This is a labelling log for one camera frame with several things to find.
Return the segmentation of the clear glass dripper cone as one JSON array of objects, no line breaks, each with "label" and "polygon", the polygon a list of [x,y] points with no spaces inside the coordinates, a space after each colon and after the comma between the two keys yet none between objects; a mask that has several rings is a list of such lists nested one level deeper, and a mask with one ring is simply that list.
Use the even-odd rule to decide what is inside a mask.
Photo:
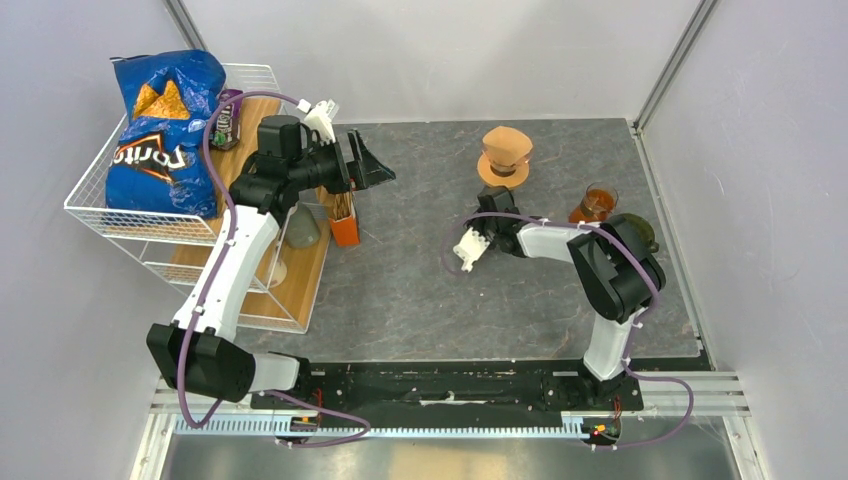
[{"label": "clear glass dripper cone", "polygon": [[528,163],[532,152],[532,144],[485,145],[481,156],[481,170],[498,178],[514,177],[529,169]]}]

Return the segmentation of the brown paper coffee filter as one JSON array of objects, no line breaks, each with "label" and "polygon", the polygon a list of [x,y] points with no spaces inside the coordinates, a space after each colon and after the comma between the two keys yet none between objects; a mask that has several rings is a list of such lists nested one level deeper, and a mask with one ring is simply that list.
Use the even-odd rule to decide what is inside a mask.
[{"label": "brown paper coffee filter", "polygon": [[503,170],[515,169],[526,162],[534,148],[525,133],[507,126],[498,126],[486,133],[482,145],[490,163]]}]

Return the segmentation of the orange liquid glass beaker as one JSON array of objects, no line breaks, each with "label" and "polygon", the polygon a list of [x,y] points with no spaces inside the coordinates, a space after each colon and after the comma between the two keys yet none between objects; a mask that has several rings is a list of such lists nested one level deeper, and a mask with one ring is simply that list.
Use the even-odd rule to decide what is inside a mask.
[{"label": "orange liquid glass beaker", "polygon": [[569,222],[603,222],[615,211],[618,199],[616,188],[605,182],[594,182],[570,213]]}]

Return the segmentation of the dark green ceramic dripper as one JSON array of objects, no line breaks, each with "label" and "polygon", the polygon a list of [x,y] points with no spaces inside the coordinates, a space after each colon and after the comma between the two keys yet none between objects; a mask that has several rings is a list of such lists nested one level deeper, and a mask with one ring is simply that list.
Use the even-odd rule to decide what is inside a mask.
[{"label": "dark green ceramic dripper", "polygon": [[640,241],[648,249],[648,251],[652,254],[658,253],[660,245],[657,242],[656,233],[651,224],[645,218],[636,214],[623,213],[622,216],[636,231]]}]

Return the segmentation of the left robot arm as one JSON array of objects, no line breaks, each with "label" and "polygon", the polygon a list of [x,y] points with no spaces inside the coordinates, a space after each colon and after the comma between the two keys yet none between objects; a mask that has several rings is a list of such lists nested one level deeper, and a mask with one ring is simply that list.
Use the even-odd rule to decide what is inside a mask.
[{"label": "left robot arm", "polygon": [[170,323],[154,324],[147,334],[147,347],[169,387],[227,402],[275,390],[294,409],[311,401],[314,383],[300,373],[302,359],[252,354],[234,338],[255,272],[287,227],[301,192],[322,187],[344,194],[395,180],[357,130],[347,136],[350,159],[337,141],[304,120],[271,115],[260,121],[257,149],[228,189],[232,204],[198,282]]}]

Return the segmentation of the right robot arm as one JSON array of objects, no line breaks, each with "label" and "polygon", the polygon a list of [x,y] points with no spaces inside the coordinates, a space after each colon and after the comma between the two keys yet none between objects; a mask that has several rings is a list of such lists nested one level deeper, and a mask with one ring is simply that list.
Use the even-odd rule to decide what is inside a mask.
[{"label": "right robot arm", "polygon": [[496,247],[575,268],[595,320],[567,399],[572,406],[604,408],[627,384],[624,365],[637,317],[666,283],[651,248],[623,214],[601,223],[555,225],[521,215],[505,187],[485,187],[477,200],[476,216],[466,224],[477,252]]}]

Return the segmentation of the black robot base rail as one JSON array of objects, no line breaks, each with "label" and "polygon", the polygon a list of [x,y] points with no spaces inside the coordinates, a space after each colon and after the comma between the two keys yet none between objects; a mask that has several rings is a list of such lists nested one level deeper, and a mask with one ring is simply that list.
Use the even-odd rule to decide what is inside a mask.
[{"label": "black robot base rail", "polygon": [[579,360],[313,363],[290,394],[375,429],[556,427],[563,412],[644,407],[636,379],[600,382]]}]

